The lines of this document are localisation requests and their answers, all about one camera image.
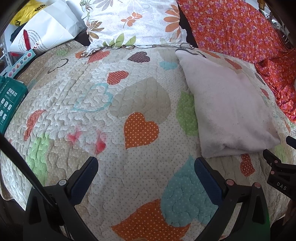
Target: quilted bedspread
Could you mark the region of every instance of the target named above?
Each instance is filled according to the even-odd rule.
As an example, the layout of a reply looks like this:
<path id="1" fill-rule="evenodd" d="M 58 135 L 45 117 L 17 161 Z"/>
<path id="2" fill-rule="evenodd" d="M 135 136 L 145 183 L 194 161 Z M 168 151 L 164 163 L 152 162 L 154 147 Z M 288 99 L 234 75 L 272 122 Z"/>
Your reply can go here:
<path id="1" fill-rule="evenodd" d="M 193 241 L 217 206 L 194 173 L 200 156 L 198 123 L 175 48 L 112 49 L 80 58 L 84 50 L 48 60 L 6 138 L 43 185 L 69 178 L 89 156 L 98 159 L 99 171 L 76 209 L 99 240 Z M 282 142 L 294 136 L 296 126 L 254 66 L 227 58 L 229 68 L 249 75 L 270 107 Z M 285 143 L 271 151 L 294 163 L 295 153 Z M 0 161 L 2 196 L 25 208 L 30 183 L 3 153 Z M 270 167 L 261 153 L 207 161 L 238 184 L 260 182 L 271 222 L 283 214 L 288 198 L 267 185 Z M 239 205 L 224 235 L 238 211 Z"/>

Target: teal box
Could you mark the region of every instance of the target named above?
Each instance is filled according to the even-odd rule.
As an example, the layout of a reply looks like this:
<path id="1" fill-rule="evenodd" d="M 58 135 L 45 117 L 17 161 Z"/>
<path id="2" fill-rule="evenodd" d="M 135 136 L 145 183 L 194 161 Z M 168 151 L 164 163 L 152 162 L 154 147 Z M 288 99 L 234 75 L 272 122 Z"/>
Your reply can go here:
<path id="1" fill-rule="evenodd" d="M 5 133 L 27 94 L 28 90 L 24 84 L 9 77 L 0 77 L 0 133 Z"/>

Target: floral pillow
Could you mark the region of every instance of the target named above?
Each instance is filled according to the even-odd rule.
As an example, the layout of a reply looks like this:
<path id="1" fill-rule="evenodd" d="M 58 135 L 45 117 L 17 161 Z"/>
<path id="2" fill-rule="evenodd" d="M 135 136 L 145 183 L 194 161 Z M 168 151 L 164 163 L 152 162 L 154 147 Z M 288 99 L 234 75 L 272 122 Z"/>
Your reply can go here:
<path id="1" fill-rule="evenodd" d="M 86 53 L 110 46 L 174 45 L 186 42 L 174 0 L 82 0 L 91 42 Z"/>

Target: white bag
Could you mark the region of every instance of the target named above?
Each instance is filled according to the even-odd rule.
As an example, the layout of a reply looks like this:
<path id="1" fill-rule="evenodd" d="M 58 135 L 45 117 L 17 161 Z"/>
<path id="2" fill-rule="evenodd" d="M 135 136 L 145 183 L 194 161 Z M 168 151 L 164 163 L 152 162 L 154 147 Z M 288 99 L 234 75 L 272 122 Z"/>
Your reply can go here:
<path id="1" fill-rule="evenodd" d="M 36 54 L 42 54 L 74 39 L 83 30 L 83 26 L 68 5 L 58 0 L 42 9 L 27 22 L 11 44 L 10 52 L 25 53 L 27 51 L 24 30 L 28 33 L 30 47 Z"/>

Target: dark purple heart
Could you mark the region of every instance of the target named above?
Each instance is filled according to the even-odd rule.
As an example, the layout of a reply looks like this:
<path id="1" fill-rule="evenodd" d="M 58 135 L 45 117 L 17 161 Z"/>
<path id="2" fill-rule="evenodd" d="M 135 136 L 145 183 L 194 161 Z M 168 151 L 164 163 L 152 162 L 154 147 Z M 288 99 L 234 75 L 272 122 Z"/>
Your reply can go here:
<path id="1" fill-rule="evenodd" d="M 131 57 L 128 58 L 128 60 L 136 63 L 143 63 L 149 62 L 150 58 L 147 56 L 146 52 L 141 51 L 133 54 Z"/>

